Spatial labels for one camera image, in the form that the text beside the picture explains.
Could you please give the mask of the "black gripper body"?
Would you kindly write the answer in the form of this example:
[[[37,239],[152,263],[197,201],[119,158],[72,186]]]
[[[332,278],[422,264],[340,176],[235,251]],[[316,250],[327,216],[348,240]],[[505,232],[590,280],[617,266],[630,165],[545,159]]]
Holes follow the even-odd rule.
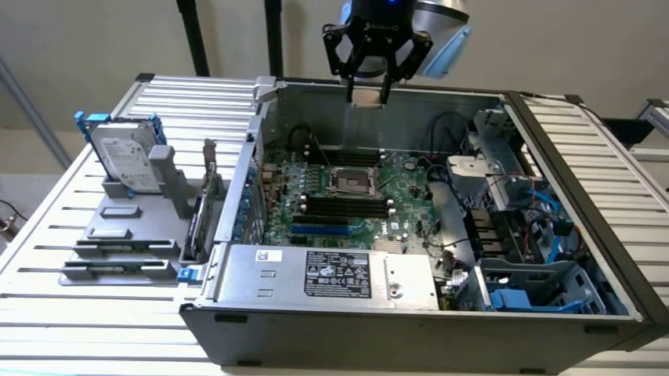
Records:
[[[411,20],[416,1],[362,0],[350,2],[344,35],[351,55],[390,56],[414,35]]]

